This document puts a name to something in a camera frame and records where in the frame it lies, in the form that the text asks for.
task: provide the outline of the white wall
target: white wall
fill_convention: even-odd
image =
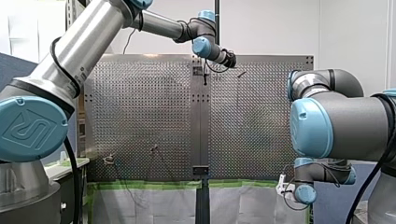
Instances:
[[[0,0],[0,52],[34,63],[65,31],[65,1]]]
[[[320,0],[319,68],[349,71],[366,95],[386,89],[389,1]]]
[[[300,54],[318,56],[317,0],[221,0],[220,43],[236,54]],[[156,0],[149,9],[173,20],[187,21],[214,0]],[[122,53],[132,29],[120,31],[111,47]],[[136,33],[126,53],[186,53],[191,43]]]
[[[221,0],[221,45],[237,54],[318,57],[319,1]]]

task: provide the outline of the metal pole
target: metal pole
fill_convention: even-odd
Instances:
[[[216,44],[220,45],[220,0],[215,0],[215,14],[216,14]]]

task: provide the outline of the black cable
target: black cable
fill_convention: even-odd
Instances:
[[[392,108],[393,117],[395,116],[396,105],[386,94],[377,94],[377,95],[374,95],[374,97],[377,97],[377,98],[387,101],[389,103],[390,107]],[[356,208],[358,207],[359,202],[361,201],[361,197],[363,196],[364,191],[366,191],[366,189],[368,188],[370,183],[373,181],[373,179],[376,176],[376,174],[378,173],[378,171],[381,169],[382,165],[387,161],[390,152],[396,147],[395,140],[396,140],[396,128],[393,129],[392,136],[388,141],[387,148],[385,149],[385,151],[382,154],[381,158],[379,159],[378,163],[374,167],[373,171],[369,174],[367,179],[364,181],[363,185],[361,185],[361,189],[359,189],[359,192],[356,195],[355,200],[354,200],[352,206],[350,207],[349,213],[346,217],[346,224],[350,224],[350,222],[352,221],[354,212],[355,212]]]
[[[129,34],[128,41],[126,42],[126,45],[124,47],[124,51],[122,52],[122,54],[125,54],[125,50],[126,50],[126,48],[128,48],[129,41],[131,40],[131,36],[134,34],[134,32],[136,32],[136,29],[133,29],[132,32]]]
[[[134,201],[134,205],[138,205],[138,206],[140,206],[140,207],[146,209],[146,208],[147,208],[146,206],[143,206],[142,203],[138,203],[138,202],[137,202],[137,200],[135,199],[136,193],[135,193],[134,195],[132,194],[132,192],[130,191],[130,189],[129,189],[129,187],[128,187],[128,182],[127,182],[127,180],[124,179],[124,178],[122,178],[122,176],[121,176],[121,174],[120,174],[120,171],[119,171],[119,168],[118,168],[117,166],[118,166],[117,163],[114,162],[114,170],[116,171],[116,175],[117,175],[117,177],[119,178],[119,180],[120,180],[121,183],[122,183],[122,180],[123,180],[123,183],[122,183],[122,184],[124,185],[124,187],[126,188],[126,190],[129,192],[129,194],[131,195],[132,201]]]
[[[190,19],[190,22],[192,22],[192,21],[200,21],[200,22],[206,24],[207,26],[209,26],[209,27],[213,30],[213,32],[215,33],[214,36],[217,35],[216,28],[213,27],[209,22],[204,21],[203,19],[200,19],[200,18],[191,18],[191,19]]]
[[[184,25],[181,25],[181,28],[183,28],[182,32],[181,32],[181,37],[184,35],[184,26],[186,26],[186,32],[187,32],[187,36],[189,37],[189,39],[191,40],[191,43],[194,44],[194,38],[192,37],[192,32],[191,32],[191,28],[189,26],[189,24],[186,21],[177,21],[177,22],[181,22]]]
[[[78,174],[78,167],[77,167],[77,161],[76,157],[73,152],[73,148],[70,145],[69,138],[66,136],[64,139],[64,146],[66,147],[67,154],[70,159],[70,164],[72,166],[72,175],[73,175],[73,185],[74,185],[74,196],[75,196],[75,209],[74,209],[74,215],[73,215],[73,224],[78,224],[79,222],[79,211],[80,211],[80,205],[81,205],[81,199],[80,199],[80,181],[79,181],[79,174]]]
[[[76,97],[78,97],[79,94],[81,93],[81,88],[79,87],[79,84],[76,82],[76,80],[66,71],[66,69],[64,69],[64,68],[61,66],[61,64],[59,63],[58,58],[56,57],[56,54],[55,54],[56,43],[58,43],[58,41],[59,41],[60,39],[61,39],[61,38],[58,37],[58,38],[56,38],[56,39],[54,39],[54,40],[52,41],[52,43],[50,44],[49,53],[50,53],[50,56],[52,57],[52,60],[54,61],[55,65],[56,65],[56,67],[57,67],[59,70],[61,70],[61,71],[64,73],[64,75],[67,76],[67,77],[70,79],[70,81],[72,82],[73,87],[74,87],[75,90],[76,90],[76,94],[75,94],[75,96],[74,96],[74,98],[76,98]]]
[[[212,72],[214,72],[214,73],[225,73],[225,72],[227,72],[227,71],[230,69],[230,67],[227,67],[226,69],[224,69],[224,70],[222,70],[222,71],[218,71],[218,70],[212,68],[212,67],[209,65],[209,63],[207,63],[207,59],[205,59],[205,64],[206,64],[206,66],[207,66]]]
[[[324,165],[324,164],[322,164],[322,163],[318,163],[318,162],[314,162],[314,163],[312,163],[312,164],[316,164],[316,165],[319,165],[319,166],[323,167],[323,169],[324,169],[325,172],[326,172],[325,174],[329,173],[329,174],[332,176],[332,178],[334,179],[334,181],[335,181],[334,185],[335,185],[337,188],[341,188],[340,181],[338,181],[337,177],[335,177],[335,175],[332,173],[332,170],[331,170],[330,167],[327,167],[326,165]]]
[[[310,206],[310,204],[308,204],[307,206],[305,206],[305,207],[303,207],[303,208],[294,208],[294,207],[292,207],[292,206],[288,203],[288,200],[286,199],[286,193],[290,193],[290,192],[288,191],[289,185],[290,185],[290,183],[293,182],[293,181],[294,181],[294,178],[293,178],[293,179],[288,183],[288,185],[286,186],[285,191],[283,192],[283,201],[285,201],[286,206],[287,206],[289,209],[291,209],[291,210],[294,210],[294,211],[304,211],[305,209],[307,209],[307,208]]]

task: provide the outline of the blue joint cap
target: blue joint cap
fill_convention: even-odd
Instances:
[[[207,38],[200,36],[194,39],[192,51],[201,58],[208,58],[212,51],[212,44]]]
[[[140,8],[140,9],[148,9],[151,4],[152,0],[129,0],[134,6]]]
[[[300,72],[300,70],[293,70],[289,72],[289,76],[288,76],[288,98],[291,102],[293,101],[292,99],[293,88],[291,86],[291,80],[293,79],[294,74],[296,74],[297,72]]]
[[[55,103],[36,96],[0,101],[0,160],[37,161],[57,150],[67,135],[67,117]]]
[[[317,192],[309,185],[300,185],[294,192],[297,202],[311,204],[317,200]]]
[[[315,99],[296,100],[290,111],[290,133],[294,150],[310,158],[326,158],[332,152],[332,123]]]
[[[349,177],[347,178],[345,185],[353,185],[356,182],[356,170],[355,168],[351,167],[349,172]]]
[[[294,161],[294,168],[300,167],[300,166],[304,166],[304,165],[308,165],[308,164],[312,164],[314,162],[314,160],[312,160],[311,158],[297,158]]]
[[[396,89],[385,90],[383,93],[388,96],[396,97]]]
[[[203,10],[200,11],[200,13],[198,14],[198,18],[200,19],[207,19],[209,21],[213,21],[216,22],[216,15],[213,11],[211,10]]]

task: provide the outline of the perforated metal panel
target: perforated metal panel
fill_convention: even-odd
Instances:
[[[108,55],[85,91],[91,181],[191,179],[191,56]]]
[[[89,179],[190,180],[207,163],[211,178],[278,178],[296,157],[288,73],[312,69],[313,58],[237,60],[204,86],[190,55],[105,56],[85,90]],[[106,166],[110,154],[116,164]]]
[[[211,178],[278,179],[293,163],[287,78],[312,66],[306,56],[240,56],[237,69],[212,75]]]

